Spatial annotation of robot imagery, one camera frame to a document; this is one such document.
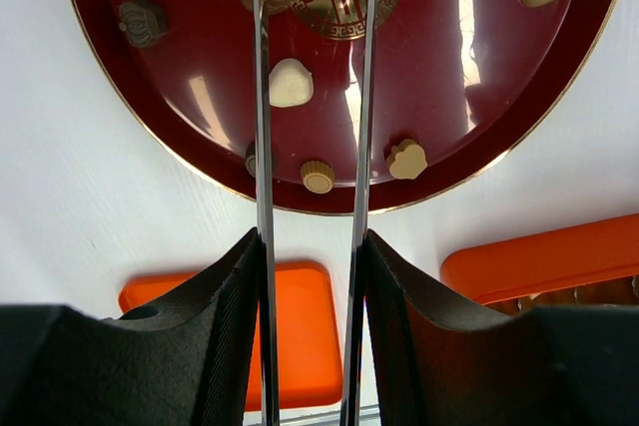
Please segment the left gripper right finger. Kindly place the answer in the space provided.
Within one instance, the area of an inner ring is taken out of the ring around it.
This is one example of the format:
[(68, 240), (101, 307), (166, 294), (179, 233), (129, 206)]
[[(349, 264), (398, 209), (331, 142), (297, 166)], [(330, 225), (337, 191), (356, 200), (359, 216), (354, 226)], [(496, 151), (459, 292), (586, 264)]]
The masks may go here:
[(364, 295), (385, 425), (634, 425), (638, 311), (536, 307), (509, 316), (364, 244)]

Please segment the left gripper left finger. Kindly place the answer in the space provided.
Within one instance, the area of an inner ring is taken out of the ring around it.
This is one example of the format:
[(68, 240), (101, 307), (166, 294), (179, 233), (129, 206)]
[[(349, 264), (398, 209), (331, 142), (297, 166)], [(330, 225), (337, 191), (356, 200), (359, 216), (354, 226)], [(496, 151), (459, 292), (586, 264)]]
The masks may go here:
[(5, 425), (239, 425), (258, 309), (258, 235), (113, 319), (1, 309)]

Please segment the metal tweezers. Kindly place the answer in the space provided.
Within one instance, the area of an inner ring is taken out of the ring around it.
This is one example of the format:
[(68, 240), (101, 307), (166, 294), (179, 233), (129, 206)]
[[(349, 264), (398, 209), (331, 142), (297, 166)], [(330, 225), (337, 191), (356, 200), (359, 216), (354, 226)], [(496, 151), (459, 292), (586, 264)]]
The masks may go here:
[[(262, 423), (279, 425), (280, 388), (274, 250), (274, 194), (271, 101), (269, 87), (269, 14), (266, 0), (252, 0), (256, 80), (256, 202), (257, 229), (263, 255), (259, 287)], [(339, 423), (357, 425), (360, 415), (361, 348), (364, 307), (364, 244), (367, 235), (370, 190), (376, 0), (366, 0), (363, 79), (354, 190), (349, 267), (347, 322)]]

